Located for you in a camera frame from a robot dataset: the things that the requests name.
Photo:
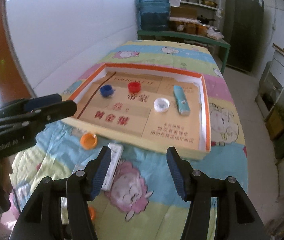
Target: blue bottle cap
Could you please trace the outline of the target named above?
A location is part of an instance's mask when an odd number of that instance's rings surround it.
[[[105,85],[100,88],[100,93],[104,98],[113,95],[114,91],[115,90],[112,88],[111,85]]]

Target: pink sheep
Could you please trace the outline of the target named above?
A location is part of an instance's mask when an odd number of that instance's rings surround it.
[[[139,56],[139,52],[138,51],[118,51],[117,53],[115,53],[115,55],[113,56],[113,58],[129,58],[129,57],[138,57]]]
[[[147,192],[145,180],[140,176],[138,169],[131,162],[119,163],[111,190],[105,192],[112,205],[120,211],[126,212],[125,221],[128,222],[135,213],[144,211],[149,203],[148,198],[153,191]]]

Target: refrigerator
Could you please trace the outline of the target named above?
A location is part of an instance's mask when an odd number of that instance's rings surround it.
[[[224,40],[231,45],[227,65],[251,72],[261,40],[263,0],[226,0]]]

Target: orange bottle cap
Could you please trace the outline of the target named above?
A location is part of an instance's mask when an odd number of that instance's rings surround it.
[[[95,217],[96,217],[96,211],[94,207],[88,206],[88,210],[89,210],[89,214],[91,217],[91,220],[94,221]]]
[[[93,133],[86,133],[81,137],[80,144],[86,150],[93,149],[98,144],[97,136]]]

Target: blue water bottle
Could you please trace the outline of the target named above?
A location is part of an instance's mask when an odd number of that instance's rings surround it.
[[[170,0],[136,0],[138,24],[145,31],[167,31]]]

